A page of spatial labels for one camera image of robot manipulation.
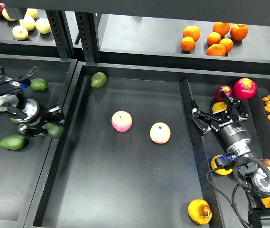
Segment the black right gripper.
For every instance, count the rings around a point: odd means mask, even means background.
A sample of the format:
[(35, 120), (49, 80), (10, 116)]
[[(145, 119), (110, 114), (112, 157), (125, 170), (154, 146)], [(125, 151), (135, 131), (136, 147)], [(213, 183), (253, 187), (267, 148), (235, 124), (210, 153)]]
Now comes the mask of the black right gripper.
[(200, 136), (209, 131), (214, 132), (224, 152), (230, 152), (232, 146), (237, 142), (251, 142), (251, 136), (239, 121), (246, 121), (250, 114), (245, 108), (242, 100), (228, 97), (225, 92), (220, 92), (220, 97), (227, 104), (227, 109), (219, 122), (214, 114), (205, 113), (200, 110), (194, 100), (191, 101), (192, 112), (190, 121)]

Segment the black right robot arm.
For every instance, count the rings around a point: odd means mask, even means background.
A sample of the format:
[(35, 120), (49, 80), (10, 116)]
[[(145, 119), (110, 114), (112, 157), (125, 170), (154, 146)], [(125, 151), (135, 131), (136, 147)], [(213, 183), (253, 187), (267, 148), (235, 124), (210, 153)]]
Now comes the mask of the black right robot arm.
[(203, 136), (213, 132), (225, 155), (217, 157), (216, 167), (208, 173), (232, 170), (236, 186), (232, 194), (241, 187), (248, 201), (248, 221), (245, 221), (236, 207), (234, 197), (228, 199), (233, 211), (245, 228), (270, 228), (270, 166), (258, 159), (248, 144), (251, 136), (243, 127), (242, 121), (250, 116), (243, 102), (220, 94), (225, 108), (212, 114), (200, 110), (195, 101), (191, 102), (190, 121)]

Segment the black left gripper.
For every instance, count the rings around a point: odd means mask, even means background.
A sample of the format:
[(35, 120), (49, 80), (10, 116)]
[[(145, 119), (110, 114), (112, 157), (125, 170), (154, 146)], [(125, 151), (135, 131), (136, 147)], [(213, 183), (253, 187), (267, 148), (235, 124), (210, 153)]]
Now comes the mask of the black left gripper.
[(43, 126), (46, 123), (62, 124), (65, 121), (65, 115), (60, 106), (46, 109), (32, 98), (26, 99), (24, 112), (27, 117), (20, 120), (17, 131), (26, 136), (36, 137), (38, 135), (47, 135)]

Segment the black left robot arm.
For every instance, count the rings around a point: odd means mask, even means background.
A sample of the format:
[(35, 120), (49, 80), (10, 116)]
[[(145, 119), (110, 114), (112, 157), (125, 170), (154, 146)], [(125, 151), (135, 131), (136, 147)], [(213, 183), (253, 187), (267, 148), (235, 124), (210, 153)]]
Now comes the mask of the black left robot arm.
[(37, 100), (25, 97), (23, 90), (31, 85), (30, 78), (38, 72), (33, 66), (24, 76), (11, 78), (0, 66), (0, 114), (16, 120), (21, 126), (18, 132), (23, 135), (50, 135), (50, 127), (63, 129), (65, 116), (61, 107), (46, 109)]

